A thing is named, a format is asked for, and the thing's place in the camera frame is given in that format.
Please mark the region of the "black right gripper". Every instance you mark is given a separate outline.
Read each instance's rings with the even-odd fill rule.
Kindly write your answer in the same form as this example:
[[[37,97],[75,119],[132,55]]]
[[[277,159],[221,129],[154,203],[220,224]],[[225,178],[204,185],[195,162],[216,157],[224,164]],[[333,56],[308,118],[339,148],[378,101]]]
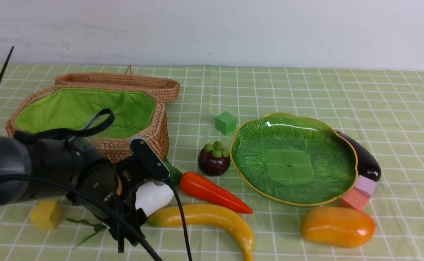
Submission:
[[[73,188],[104,203],[114,212],[122,213],[126,222],[142,239],[146,239],[141,226],[147,221],[147,216],[142,208],[136,210],[135,203],[139,198],[136,192],[150,182],[151,176],[140,160],[123,159],[111,163],[108,159],[78,159],[68,165],[67,180]],[[125,252],[125,241],[134,247],[139,244],[139,238],[126,231],[113,217],[109,222],[109,233],[117,241],[119,254]]]

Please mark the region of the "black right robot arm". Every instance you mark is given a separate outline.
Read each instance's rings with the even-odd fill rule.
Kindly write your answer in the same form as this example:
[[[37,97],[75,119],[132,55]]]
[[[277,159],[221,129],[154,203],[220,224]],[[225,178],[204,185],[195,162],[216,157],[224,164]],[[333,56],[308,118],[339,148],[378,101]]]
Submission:
[[[146,215],[135,209],[136,184],[122,168],[87,142],[0,136],[0,206],[66,197],[109,227],[124,251],[124,240],[142,245],[153,256],[141,225]]]

